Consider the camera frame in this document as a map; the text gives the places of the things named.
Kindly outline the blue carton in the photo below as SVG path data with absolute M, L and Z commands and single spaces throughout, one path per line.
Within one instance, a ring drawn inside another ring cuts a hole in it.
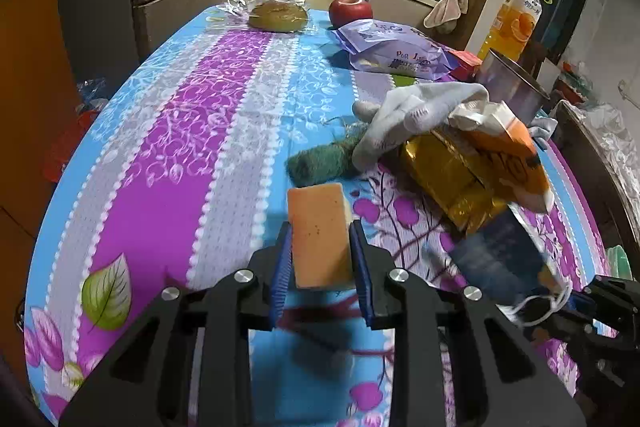
M 570 279 L 563 277 L 517 205 L 461 239 L 450 257 L 466 283 L 522 327 L 541 324 L 570 299 Z

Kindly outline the gold foil wrapper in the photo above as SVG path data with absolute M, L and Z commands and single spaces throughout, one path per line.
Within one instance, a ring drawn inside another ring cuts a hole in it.
M 399 158 L 416 184 L 465 235 L 508 208 L 499 196 L 496 177 L 457 130 L 439 126 L 415 135 L 401 145 Z

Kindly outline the orange white snack wrapper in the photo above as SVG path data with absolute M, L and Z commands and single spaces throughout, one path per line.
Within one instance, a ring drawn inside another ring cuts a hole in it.
M 534 140 L 506 103 L 462 103 L 447 122 L 480 154 L 499 197 L 536 213 L 552 209 L 554 195 Z

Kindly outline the orange sponge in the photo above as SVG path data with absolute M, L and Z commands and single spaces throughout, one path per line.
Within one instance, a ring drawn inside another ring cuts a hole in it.
M 288 190 L 295 284 L 300 289 L 352 285 L 347 199 L 339 183 Z

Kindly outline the green scouring pad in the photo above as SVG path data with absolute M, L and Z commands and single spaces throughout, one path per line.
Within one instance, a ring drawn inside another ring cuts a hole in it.
M 361 140 L 361 134 L 302 150 L 288 158 L 286 172 L 296 187 L 323 184 L 351 176 L 355 171 L 352 153 Z

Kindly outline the white work glove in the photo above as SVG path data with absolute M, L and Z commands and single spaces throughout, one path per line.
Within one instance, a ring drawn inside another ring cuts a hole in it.
M 381 105 L 356 101 L 352 113 L 368 127 L 352 151 L 352 165 L 366 172 L 385 153 L 445 122 L 458 105 L 488 100 L 481 84 L 449 81 L 394 88 Z

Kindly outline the green lined trash bucket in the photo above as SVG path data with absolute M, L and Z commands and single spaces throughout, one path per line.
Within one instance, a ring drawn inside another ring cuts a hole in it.
M 608 248 L 606 250 L 606 259 L 608 259 L 608 267 L 612 277 L 627 281 L 634 280 L 634 274 L 632 274 L 626 251 L 622 246 L 616 245 Z

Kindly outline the dark wooden dining table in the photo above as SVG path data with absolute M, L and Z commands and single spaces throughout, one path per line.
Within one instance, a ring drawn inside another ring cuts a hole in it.
M 620 245 L 629 262 L 639 260 L 639 229 L 631 221 L 631 203 L 622 182 L 598 150 L 597 141 L 567 101 L 555 105 L 553 141 L 587 199 L 605 247 Z

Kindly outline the white plastic sheet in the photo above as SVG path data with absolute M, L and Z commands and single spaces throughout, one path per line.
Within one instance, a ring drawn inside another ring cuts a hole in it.
M 585 111 L 586 124 L 617 174 L 629 200 L 639 205 L 639 151 L 620 110 L 599 104 Z

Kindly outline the grey glove beside pot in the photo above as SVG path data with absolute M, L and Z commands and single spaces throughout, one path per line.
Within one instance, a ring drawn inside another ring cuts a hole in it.
M 532 140 L 541 150 L 547 150 L 552 134 L 555 132 L 558 122 L 550 117 L 537 117 L 527 127 Z

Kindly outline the steel pot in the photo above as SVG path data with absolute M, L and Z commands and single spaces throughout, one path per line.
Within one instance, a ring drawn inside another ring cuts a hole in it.
M 539 83 L 502 53 L 490 49 L 475 81 L 489 93 L 491 102 L 504 102 L 523 124 L 531 124 L 542 106 L 550 101 Z

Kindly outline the orange wooden cabinet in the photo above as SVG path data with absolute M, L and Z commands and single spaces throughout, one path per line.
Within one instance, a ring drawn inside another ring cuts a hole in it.
M 1 364 L 20 384 L 26 362 L 14 313 L 53 191 L 43 164 L 77 102 L 58 0 L 1 0 Z

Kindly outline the red small box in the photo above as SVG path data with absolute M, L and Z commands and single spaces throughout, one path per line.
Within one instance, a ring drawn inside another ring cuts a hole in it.
M 447 48 L 446 52 L 452 64 L 449 75 L 455 80 L 472 81 L 483 61 L 471 52 L 451 48 Z

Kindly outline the purple snack bag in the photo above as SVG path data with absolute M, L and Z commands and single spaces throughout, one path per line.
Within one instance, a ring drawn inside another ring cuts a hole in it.
M 361 72 L 382 72 L 438 81 L 459 66 L 446 46 L 411 26 L 384 20 L 354 20 L 333 31 Z

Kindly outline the orange juice bottle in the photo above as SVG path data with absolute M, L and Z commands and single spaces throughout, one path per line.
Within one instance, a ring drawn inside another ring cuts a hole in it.
M 490 51 L 495 51 L 517 62 L 541 13 L 540 0 L 502 0 L 478 57 L 485 60 Z

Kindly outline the bread in plastic bag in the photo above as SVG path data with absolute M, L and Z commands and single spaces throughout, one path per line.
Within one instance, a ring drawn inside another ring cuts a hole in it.
M 307 26 L 308 14 L 303 5 L 296 2 L 268 0 L 250 11 L 247 23 L 264 31 L 294 32 Z

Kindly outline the red apple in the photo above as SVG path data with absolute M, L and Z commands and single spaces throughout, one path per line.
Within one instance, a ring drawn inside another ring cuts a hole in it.
M 340 28 L 354 20 L 368 20 L 373 17 L 371 5 L 366 0 L 333 0 L 328 13 L 334 28 Z

